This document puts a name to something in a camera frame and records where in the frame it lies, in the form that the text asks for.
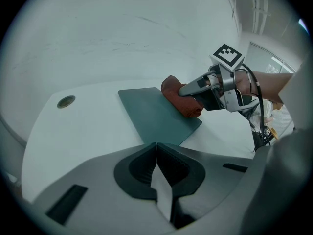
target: white sleeve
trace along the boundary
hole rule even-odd
[[[273,104],[272,102],[266,100],[263,101],[263,108],[264,108],[264,117],[265,118],[270,118],[273,112]]]

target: black slot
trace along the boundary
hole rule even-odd
[[[241,165],[236,165],[236,164],[229,164],[229,163],[223,164],[223,167],[231,169],[231,170],[240,171],[240,172],[243,172],[243,173],[245,173],[246,170],[248,169],[248,167],[246,167],[246,166],[241,166]]]
[[[79,201],[87,191],[87,187],[73,185],[46,213],[55,222],[64,225]]]

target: person in white shirt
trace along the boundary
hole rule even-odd
[[[274,110],[280,110],[283,107],[282,103],[276,103],[272,102],[270,100],[263,100],[263,109],[264,109],[264,125],[268,125],[269,122],[273,120],[273,111]],[[260,105],[257,106],[255,111],[252,113],[250,117],[250,123],[252,135],[253,135],[253,141],[255,147],[259,147],[263,145],[263,140],[261,140],[260,134],[260,123],[261,123],[261,107]]]

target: red-brown towel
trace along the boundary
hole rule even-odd
[[[204,109],[204,105],[191,96],[179,96],[178,91],[183,86],[177,78],[169,76],[163,81],[161,91],[185,118],[199,117]]]

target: table surface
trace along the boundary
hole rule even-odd
[[[22,165],[22,194],[32,202],[42,190],[82,162],[143,144],[117,92],[157,87],[162,80],[127,80],[92,84],[53,94],[31,131]],[[59,109],[59,100],[75,101]],[[234,157],[253,158],[248,121],[238,112],[207,112],[202,125],[182,147]]]

